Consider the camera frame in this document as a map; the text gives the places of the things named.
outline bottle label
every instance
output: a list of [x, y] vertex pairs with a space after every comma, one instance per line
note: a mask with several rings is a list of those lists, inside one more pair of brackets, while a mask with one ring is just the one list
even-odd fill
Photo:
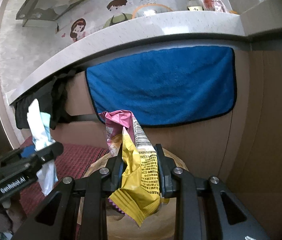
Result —
[[202, 6], [189, 6], [188, 11], [203, 11]]

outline silver bolt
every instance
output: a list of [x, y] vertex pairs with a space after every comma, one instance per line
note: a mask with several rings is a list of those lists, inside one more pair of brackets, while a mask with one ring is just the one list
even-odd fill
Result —
[[100, 169], [101, 174], [107, 174], [109, 172], [108, 168], [102, 168]]
[[64, 184], [69, 184], [69, 183], [71, 183], [71, 181], [72, 181], [72, 178], [71, 178], [71, 177], [65, 177], [65, 178], [63, 179], [63, 183], [64, 183]]
[[218, 184], [220, 182], [220, 180], [217, 178], [217, 177], [211, 177], [210, 178], [210, 181], [213, 183], [213, 184]]
[[180, 167], [176, 167], [176, 168], [173, 169], [173, 172], [176, 173], [176, 174], [182, 174], [183, 169], [180, 168]]

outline bottle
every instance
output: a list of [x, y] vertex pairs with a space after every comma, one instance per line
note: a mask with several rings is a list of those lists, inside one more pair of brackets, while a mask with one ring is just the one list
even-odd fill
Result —
[[188, 11], [203, 11], [203, 6], [199, 0], [188, 0]]
[[221, 0], [203, 0], [203, 3], [208, 11], [228, 12]]

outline red plaid fabric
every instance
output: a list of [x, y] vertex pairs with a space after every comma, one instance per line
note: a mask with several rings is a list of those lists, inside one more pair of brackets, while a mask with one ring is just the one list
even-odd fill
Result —
[[[29, 137], [21, 147], [24, 148], [31, 144], [33, 144], [32, 137]], [[82, 178], [92, 163], [108, 153], [107, 149], [87, 145], [63, 144], [63, 147], [63, 153], [55, 160], [59, 181], [66, 176], [71, 176], [74, 179]], [[20, 194], [20, 202], [26, 215], [29, 215], [44, 199], [38, 182], [22, 190]]]

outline snack wrapper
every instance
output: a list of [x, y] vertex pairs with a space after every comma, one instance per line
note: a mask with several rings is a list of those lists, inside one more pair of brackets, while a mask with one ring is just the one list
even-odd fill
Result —
[[118, 154], [122, 143], [122, 159], [127, 164], [121, 188], [109, 198], [140, 227], [160, 205], [157, 153], [131, 111], [99, 115], [105, 120], [111, 155]]

